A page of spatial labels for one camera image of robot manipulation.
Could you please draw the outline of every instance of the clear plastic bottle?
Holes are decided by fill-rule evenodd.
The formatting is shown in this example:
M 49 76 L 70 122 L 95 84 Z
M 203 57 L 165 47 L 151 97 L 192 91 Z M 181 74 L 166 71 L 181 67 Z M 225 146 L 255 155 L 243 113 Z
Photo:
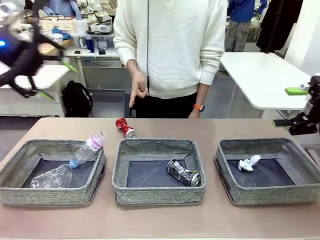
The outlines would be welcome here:
M 95 132 L 75 153 L 75 157 L 69 162 L 72 168 L 77 168 L 89 160 L 97 157 L 97 151 L 104 147 L 107 135 L 103 131 Z
M 71 178 L 71 166 L 62 164 L 55 169 L 34 177 L 30 187 L 33 189 L 64 189 L 69 187 Z

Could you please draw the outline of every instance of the blue can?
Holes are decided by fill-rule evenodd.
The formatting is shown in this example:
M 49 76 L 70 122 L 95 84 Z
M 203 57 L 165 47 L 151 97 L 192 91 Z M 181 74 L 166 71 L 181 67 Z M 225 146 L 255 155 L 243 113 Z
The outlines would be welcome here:
M 87 47 L 89 53 L 92 54 L 95 52 L 95 43 L 94 43 L 94 40 L 92 39 L 92 37 L 86 36 L 85 37 L 85 44 L 86 44 L 86 47 Z

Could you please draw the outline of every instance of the person's left hand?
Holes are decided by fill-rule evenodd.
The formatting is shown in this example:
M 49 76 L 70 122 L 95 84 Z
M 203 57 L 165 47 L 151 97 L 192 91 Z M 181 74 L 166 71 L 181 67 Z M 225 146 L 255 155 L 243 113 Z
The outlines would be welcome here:
M 189 115 L 189 119 L 199 119 L 200 118 L 200 111 L 197 109 L 193 109 L 193 111 Z

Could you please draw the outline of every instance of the storage box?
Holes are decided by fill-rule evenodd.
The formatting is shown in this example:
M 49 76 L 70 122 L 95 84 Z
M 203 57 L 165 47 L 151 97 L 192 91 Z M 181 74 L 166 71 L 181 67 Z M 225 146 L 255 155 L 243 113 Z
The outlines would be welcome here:
M 87 34 L 86 36 L 79 36 L 77 34 L 71 34 L 73 42 L 76 48 L 86 49 L 86 37 L 91 37 L 94 43 L 94 48 L 98 49 L 115 49 L 114 37 L 115 34 L 100 35 L 100 34 Z
M 69 34 L 76 32 L 76 18 L 74 16 L 45 16 L 40 18 L 39 23 L 45 31 L 51 31 L 57 27 Z
M 79 207 L 92 201 L 105 167 L 104 151 L 72 170 L 69 188 L 30 188 L 33 177 L 67 164 L 84 141 L 27 141 L 0 171 L 1 202 L 9 206 Z
M 167 172 L 170 160 L 200 174 L 185 186 Z M 112 174 L 119 205 L 195 205 L 202 201 L 206 176 L 196 144 L 187 139 L 127 138 L 118 147 Z
M 261 156 L 253 171 L 239 171 L 239 160 L 253 155 Z M 296 204 L 319 197 L 319 167 L 289 139 L 222 140 L 215 161 L 235 205 Z

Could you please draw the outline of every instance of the beige jacket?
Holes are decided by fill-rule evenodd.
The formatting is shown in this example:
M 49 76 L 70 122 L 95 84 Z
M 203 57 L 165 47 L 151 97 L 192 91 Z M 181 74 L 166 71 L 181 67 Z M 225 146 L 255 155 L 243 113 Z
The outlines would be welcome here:
M 100 5 L 109 16 L 115 16 L 118 7 L 118 0 L 100 0 Z

